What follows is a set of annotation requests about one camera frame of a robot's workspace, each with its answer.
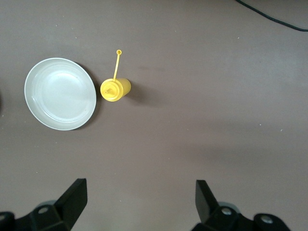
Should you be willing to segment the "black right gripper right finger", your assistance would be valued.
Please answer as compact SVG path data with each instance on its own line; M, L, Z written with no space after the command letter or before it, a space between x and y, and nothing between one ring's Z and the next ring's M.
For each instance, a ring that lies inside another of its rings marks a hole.
M258 213L248 219L235 205L218 202L205 180L196 181L195 205L200 218L195 231L291 231L273 214Z

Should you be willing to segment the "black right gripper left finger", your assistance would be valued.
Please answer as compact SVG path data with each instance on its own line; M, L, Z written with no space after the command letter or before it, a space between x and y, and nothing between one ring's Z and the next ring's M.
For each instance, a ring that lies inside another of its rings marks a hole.
M87 180L77 179L58 200L39 204L27 215L0 211L0 231L71 231L87 204Z

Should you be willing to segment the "yellow mustard squeeze bottle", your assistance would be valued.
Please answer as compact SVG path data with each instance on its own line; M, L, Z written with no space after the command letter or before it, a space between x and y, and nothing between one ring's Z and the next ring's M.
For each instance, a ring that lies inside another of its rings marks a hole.
M119 101L131 90L131 82L127 78L117 78L118 66L122 51L117 50L116 54L117 58L114 76L112 78L106 79L100 86L101 96L109 102Z

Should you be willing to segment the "beige round plate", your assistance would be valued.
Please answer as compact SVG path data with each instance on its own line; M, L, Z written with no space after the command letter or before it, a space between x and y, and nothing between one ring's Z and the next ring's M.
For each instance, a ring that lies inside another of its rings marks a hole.
M48 58L35 64L27 74L24 96L30 112L40 123L62 131L85 125L97 102L89 74L64 58Z

